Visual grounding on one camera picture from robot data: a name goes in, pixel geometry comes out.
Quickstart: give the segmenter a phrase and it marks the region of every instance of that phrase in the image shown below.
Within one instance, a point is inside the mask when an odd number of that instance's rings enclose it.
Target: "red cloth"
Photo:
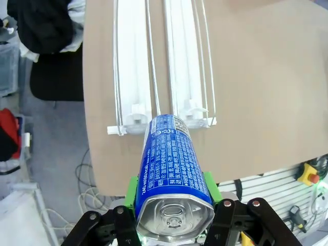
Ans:
[[[18,135],[18,121],[9,109],[0,110],[0,127],[14,140],[18,145],[18,150],[12,155],[12,158],[19,159],[21,155],[22,140]]]

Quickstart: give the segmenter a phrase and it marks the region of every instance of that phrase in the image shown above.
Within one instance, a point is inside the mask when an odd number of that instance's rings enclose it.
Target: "black chair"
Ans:
[[[32,94],[46,101],[84,101],[83,46],[76,52],[40,55],[32,66]]]

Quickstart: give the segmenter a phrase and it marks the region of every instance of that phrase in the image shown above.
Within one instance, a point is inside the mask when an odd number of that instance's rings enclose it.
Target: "black cloth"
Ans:
[[[18,151],[18,144],[0,127],[0,161],[8,161]]]
[[[8,15],[17,21],[20,41],[38,54],[57,53],[72,43],[71,0],[8,0]]]
[[[82,50],[41,55],[33,64],[32,94],[48,101],[83,101]]]

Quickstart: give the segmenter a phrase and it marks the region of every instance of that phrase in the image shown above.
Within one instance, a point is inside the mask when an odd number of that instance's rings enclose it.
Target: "qr code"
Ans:
[[[179,119],[178,117],[174,117],[174,126],[176,130],[181,131],[190,137],[188,127],[183,122],[183,120]]]

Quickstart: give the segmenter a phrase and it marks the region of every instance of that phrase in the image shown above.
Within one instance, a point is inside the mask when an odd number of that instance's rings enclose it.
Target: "brown table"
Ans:
[[[202,170],[222,182],[327,153],[328,12],[308,0],[204,1],[218,123],[191,133]],[[163,1],[151,0],[150,11],[161,111],[171,113]],[[92,165],[102,194],[123,195],[139,172],[143,136],[107,135],[116,125],[112,25],[113,2],[89,0],[83,48]]]

